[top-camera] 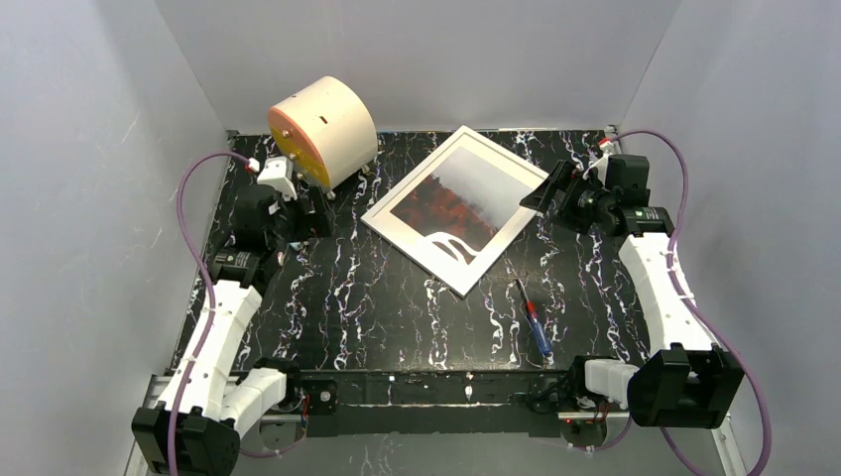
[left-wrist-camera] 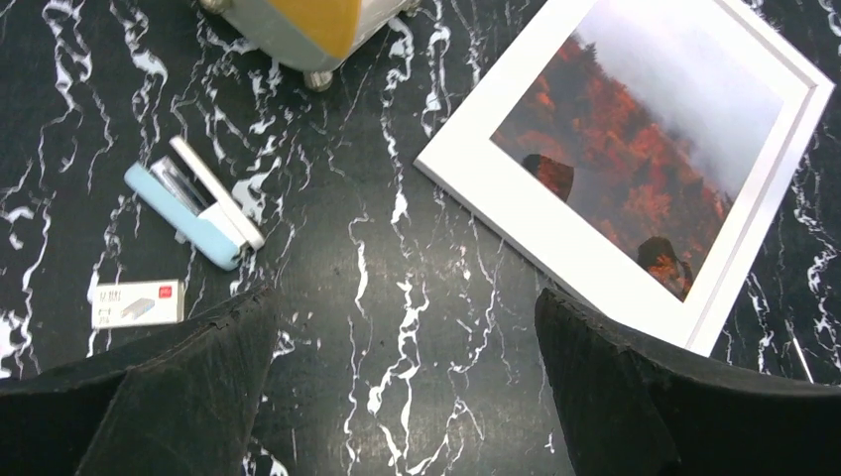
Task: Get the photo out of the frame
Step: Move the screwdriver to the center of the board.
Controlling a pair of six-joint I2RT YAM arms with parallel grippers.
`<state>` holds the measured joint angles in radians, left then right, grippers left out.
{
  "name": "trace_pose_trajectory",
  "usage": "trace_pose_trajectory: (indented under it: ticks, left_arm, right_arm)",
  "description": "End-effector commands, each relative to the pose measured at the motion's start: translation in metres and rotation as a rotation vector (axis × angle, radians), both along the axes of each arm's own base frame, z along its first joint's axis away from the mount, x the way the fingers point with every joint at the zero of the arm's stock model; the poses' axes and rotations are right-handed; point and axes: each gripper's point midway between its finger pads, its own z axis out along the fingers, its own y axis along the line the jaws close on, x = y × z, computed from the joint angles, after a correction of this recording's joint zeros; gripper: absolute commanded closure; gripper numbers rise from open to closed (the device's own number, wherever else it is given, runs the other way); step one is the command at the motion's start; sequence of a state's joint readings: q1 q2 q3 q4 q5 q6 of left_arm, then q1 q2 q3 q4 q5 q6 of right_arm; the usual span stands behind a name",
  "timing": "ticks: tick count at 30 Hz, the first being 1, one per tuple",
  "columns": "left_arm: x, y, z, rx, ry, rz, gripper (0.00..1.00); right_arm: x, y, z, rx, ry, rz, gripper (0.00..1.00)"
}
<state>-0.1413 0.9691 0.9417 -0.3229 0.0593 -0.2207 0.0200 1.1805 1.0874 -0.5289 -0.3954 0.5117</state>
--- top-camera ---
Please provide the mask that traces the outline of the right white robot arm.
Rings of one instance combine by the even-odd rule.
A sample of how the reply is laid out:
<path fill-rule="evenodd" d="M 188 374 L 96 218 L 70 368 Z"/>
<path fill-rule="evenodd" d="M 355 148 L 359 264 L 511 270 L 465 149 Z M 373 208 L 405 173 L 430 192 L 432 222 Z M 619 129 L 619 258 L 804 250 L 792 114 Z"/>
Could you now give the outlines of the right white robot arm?
<path fill-rule="evenodd" d="M 619 258 L 634 286 L 650 337 L 650 359 L 640 367 L 617 358 L 578 356 L 566 375 L 529 399 L 551 395 L 617 404 L 640 426 L 717 428 L 745 376 L 735 355 L 688 309 L 688 286 L 670 240 L 667 210 L 650 204 L 650 163 L 615 155 L 582 170 L 557 164 L 522 206 L 540 213 L 557 203 L 565 227 L 599 228 L 618 241 Z"/>

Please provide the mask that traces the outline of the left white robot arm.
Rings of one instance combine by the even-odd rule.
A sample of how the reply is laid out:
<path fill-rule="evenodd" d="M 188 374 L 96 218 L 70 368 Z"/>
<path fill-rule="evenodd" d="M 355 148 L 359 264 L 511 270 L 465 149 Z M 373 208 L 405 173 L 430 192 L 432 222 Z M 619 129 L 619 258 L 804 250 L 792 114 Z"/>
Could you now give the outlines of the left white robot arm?
<path fill-rule="evenodd" d="M 243 436 L 272 408 L 305 413 L 309 397 L 297 363 L 262 357 L 235 387 L 229 375 L 241 340 L 272 278 L 295 243 L 332 233 L 330 208 L 316 186 L 299 198 L 267 184 L 242 188 L 226 240 L 200 264 L 205 299 L 176 370 L 131 429 L 150 471 L 229 475 Z"/>

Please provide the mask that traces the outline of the white picture frame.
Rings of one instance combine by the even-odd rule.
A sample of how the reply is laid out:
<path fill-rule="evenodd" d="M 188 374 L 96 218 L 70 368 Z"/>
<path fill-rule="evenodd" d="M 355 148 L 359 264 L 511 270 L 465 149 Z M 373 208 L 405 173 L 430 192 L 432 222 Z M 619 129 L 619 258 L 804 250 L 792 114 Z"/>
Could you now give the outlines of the white picture frame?
<path fill-rule="evenodd" d="M 520 202 L 547 172 L 462 126 L 362 217 L 465 297 L 535 217 Z"/>

